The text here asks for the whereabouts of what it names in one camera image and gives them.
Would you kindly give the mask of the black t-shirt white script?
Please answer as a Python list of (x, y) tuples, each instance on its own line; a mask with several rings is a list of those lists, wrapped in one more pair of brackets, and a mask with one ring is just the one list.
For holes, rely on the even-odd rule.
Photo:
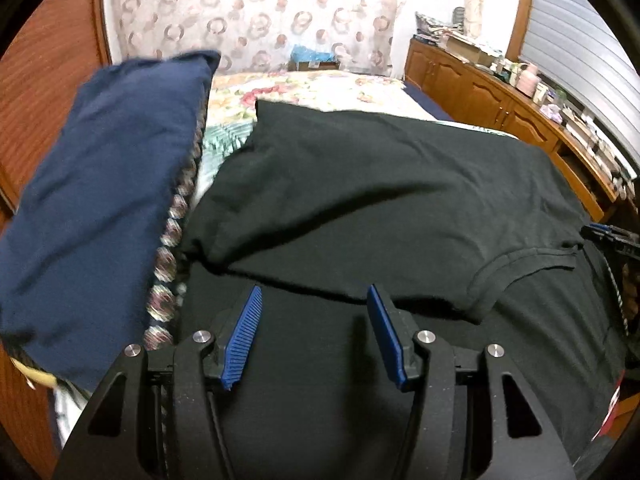
[(438, 122), (260, 101), (186, 222), (183, 333), (250, 284), (262, 318), (215, 400), (240, 479), (387, 479), (413, 400), (366, 301), (384, 289), (438, 341), (500, 344), (570, 464), (597, 463), (627, 337), (588, 214), (540, 148)]

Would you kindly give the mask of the folded patterned garment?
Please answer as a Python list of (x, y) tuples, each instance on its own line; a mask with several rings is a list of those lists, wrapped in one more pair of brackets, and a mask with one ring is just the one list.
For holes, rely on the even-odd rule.
[(150, 351), (174, 343), (182, 296), (182, 284), (179, 282), (182, 257), (179, 246), (200, 170), (207, 103), (208, 99), (205, 99), (196, 115), (193, 143), (186, 156), (186, 162), (177, 174), (163, 231), (160, 234), (160, 244), (155, 252), (152, 282), (145, 304), (148, 319), (143, 334), (144, 348)]

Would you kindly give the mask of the folded navy blue garment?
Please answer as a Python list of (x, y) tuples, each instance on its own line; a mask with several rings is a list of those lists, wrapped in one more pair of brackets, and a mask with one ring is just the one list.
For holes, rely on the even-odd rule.
[(132, 58), (81, 86), (1, 239), (1, 338), (93, 390), (143, 337), (169, 209), (220, 62)]

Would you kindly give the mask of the pink jar on sideboard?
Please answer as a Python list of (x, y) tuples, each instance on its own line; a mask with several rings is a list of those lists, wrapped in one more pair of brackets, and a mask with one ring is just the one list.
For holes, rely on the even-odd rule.
[(532, 98), (536, 92), (540, 78), (538, 76), (538, 67), (533, 63), (522, 63), (518, 72), (518, 81), (515, 88), (524, 96)]

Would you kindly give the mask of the palm leaf print sheet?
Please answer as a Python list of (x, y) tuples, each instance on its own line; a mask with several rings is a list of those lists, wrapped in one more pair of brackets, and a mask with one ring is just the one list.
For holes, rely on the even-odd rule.
[(238, 120), (205, 129), (201, 143), (202, 154), (198, 165), (193, 201), (197, 203), (212, 186), (222, 163), (239, 148), (242, 148), (254, 129), (251, 119)]

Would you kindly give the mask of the wooden sideboard cabinet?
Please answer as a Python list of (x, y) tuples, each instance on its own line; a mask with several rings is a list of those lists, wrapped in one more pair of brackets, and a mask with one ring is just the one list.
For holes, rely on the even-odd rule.
[(593, 220), (610, 220), (623, 203), (620, 192), (582, 144), (500, 79), (415, 39), (410, 42), (405, 76), (456, 122), (510, 133), (541, 148)]

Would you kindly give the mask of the floral beige bed blanket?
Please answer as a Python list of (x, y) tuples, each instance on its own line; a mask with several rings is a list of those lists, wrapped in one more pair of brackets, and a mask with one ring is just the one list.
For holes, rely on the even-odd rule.
[(258, 101), (333, 112), (360, 110), (419, 120), (437, 120), (416, 104), (395, 78), (344, 70), (216, 75), (208, 99), (206, 125), (257, 118)]

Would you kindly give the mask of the navy blue mattress edge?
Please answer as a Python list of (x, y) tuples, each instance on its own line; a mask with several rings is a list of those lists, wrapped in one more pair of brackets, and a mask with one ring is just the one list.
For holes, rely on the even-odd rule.
[(452, 118), (435, 101), (410, 81), (405, 82), (404, 91), (422, 108), (422, 110), (425, 110), (435, 119), (452, 122)]

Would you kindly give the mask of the blue box at bed end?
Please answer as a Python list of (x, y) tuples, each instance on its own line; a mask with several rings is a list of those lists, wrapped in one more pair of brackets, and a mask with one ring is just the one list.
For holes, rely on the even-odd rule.
[(303, 46), (295, 46), (288, 60), (290, 72), (338, 70), (339, 68), (340, 61), (332, 52), (320, 52)]

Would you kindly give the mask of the pink circle pattern curtain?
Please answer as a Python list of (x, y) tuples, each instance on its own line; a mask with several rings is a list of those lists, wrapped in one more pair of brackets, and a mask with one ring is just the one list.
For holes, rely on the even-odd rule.
[(295, 48), (343, 70), (400, 76), (416, 11), (448, 18), (462, 0), (104, 0), (120, 58), (214, 49), (223, 74), (283, 70)]

